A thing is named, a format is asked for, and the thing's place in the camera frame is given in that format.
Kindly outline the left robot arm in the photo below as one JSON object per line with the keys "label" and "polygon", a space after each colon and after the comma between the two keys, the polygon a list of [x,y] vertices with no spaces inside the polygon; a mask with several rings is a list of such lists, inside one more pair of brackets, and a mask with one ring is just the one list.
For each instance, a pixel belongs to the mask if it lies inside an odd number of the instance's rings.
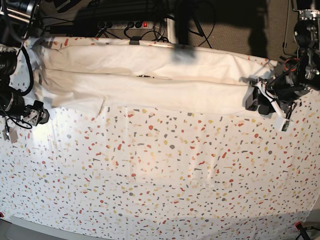
{"label": "left robot arm", "polygon": [[310,90],[320,89],[320,2],[318,0],[291,1],[298,14],[294,26],[296,54],[287,58],[269,78],[249,82],[252,93],[245,99],[248,111],[261,115],[277,113],[290,119],[297,101]]}

